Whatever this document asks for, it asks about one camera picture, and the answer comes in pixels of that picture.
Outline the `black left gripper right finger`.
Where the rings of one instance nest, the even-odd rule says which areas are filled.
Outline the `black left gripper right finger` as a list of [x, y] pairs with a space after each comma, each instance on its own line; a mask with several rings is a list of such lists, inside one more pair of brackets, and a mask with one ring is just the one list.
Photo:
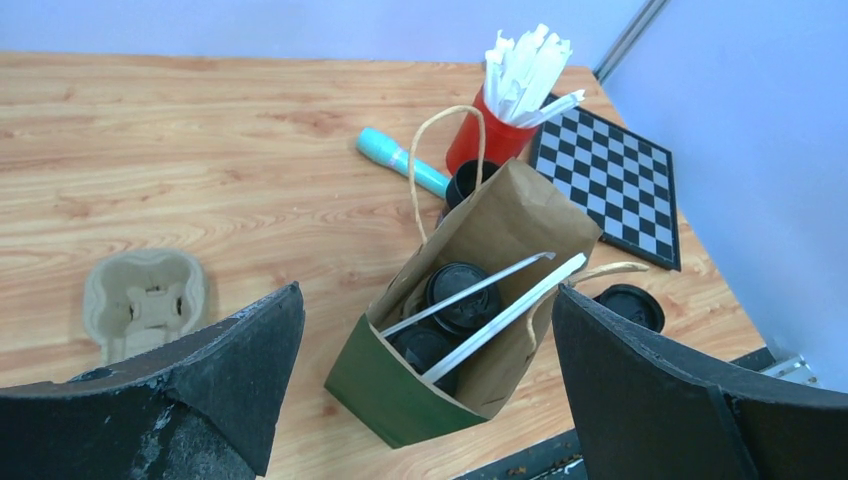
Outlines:
[[592, 479], [843, 479], [847, 397], [716, 359], [561, 286], [562, 376]]

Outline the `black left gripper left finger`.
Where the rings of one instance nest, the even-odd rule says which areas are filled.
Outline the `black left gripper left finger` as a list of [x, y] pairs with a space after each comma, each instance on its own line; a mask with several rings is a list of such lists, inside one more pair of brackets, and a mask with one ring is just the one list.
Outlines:
[[2, 477], [265, 475], [304, 323], [293, 283], [122, 362], [4, 388]]

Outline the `white straw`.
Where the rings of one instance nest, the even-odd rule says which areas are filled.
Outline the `white straw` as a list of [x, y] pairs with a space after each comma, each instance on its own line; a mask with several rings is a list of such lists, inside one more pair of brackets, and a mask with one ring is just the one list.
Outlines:
[[555, 257], [556, 257], [556, 254], [554, 252], [540, 252], [540, 253], [537, 253], [535, 255], [531, 255], [531, 256], [529, 256], [529, 257], [527, 257], [527, 258], [525, 258], [525, 259], [523, 259], [519, 262], [516, 262], [515, 264], [513, 264], [513, 265], [493, 274], [493, 275], [486, 276], [481, 281], [479, 281], [479, 282], [477, 282], [473, 285], [468, 286], [467, 288], [453, 294], [452, 296], [447, 297], [446, 299], [444, 299], [444, 300], [442, 300], [438, 303], [435, 303], [434, 305], [427, 307], [424, 310], [422, 310], [422, 311], [420, 311], [420, 312], [418, 312], [418, 313], [416, 313], [412, 316], [409, 316], [408, 318], [406, 318], [404, 320], [399, 321], [397, 324], [395, 324], [391, 327], [388, 327], [388, 328], [382, 330], [381, 335], [383, 337], [389, 337], [391, 335], [394, 335], [394, 334], [398, 333], [399, 331], [404, 330], [407, 327], [417, 323], [418, 321], [420, 321], [420, 320], [422, 320], [422, 319], [424, 319], [424, 318], [426, 318], [430, 315], [433, 315], [436, 312], [441, 311], [442, 309], [444, 309], [444, 308], [446, 308], [450, 305], [453, 305], [456, 302], [459, 302], [459, 301], [463, 300], [464, 298], [467, 298], [468, 296], [473, 295], [476, 292], [487, 288], [489, 285], [492, 285], [492, 284], [500, 281], [501, 279], [503, 279], [503, 278], [505, 278], [505, 277], [507, 277], [507, 276], [509, 276], [509, 275], [511, 275], [511, 274], [533, 264], [533, 263], [535, 263], [536, 261], [538, 261], [541, 258], [547, 258], [549, 260], [552, 260]]
[[533, 305], [541, 300], [542, 296], [552, 288], [562, 283], [567, 277], [577, 272], [585, 265], [588, 257], [579, 252], [571, 257], [544, 279], [539, 281], [521, 297], [506, 307], [493, 320], [484, 325], [470, 338], [461, 343], [453, 351], [443, 357], [439, 362], [422, 374], [426, 382], [435, 383], [450, 373], [463, 361], [485, 346], [490, 340], [497, 336], [506, 327], [526, 313]]

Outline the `green paper bag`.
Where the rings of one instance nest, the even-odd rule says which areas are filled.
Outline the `green paper bag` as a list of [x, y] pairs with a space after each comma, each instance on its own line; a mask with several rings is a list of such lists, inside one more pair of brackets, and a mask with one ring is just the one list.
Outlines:
[[549, 180], [521, 160], [507, 161], [432, 234], [423, 236], [419, 249], [357, 322], [329, 373], [326, 389], [394, 449], [491, 420], [516, 390], [547, 334], [558, 286], [640, 272], [642, 264], [589, 268], [587, 260], [435, 383], [424, 381], [381, 331], [399, 322], [402, 304], [425, 276], [449, 261], [504, 267], [528, 254], [554, 252], [551, 265], [531, 267], [504, 285], [511, 305], [579, 252], [589, 259], [600, 235], [597, 223]]

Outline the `stack of black cups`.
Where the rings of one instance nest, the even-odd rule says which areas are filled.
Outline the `stack of black cups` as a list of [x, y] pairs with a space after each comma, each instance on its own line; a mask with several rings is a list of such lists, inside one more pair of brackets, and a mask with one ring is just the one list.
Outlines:
[[437, 220], [439, 225], [444, 218], [476, 190], [478, 179], [478, 160], [462, 164], [450, 179], [445, 192], [445, 206]]

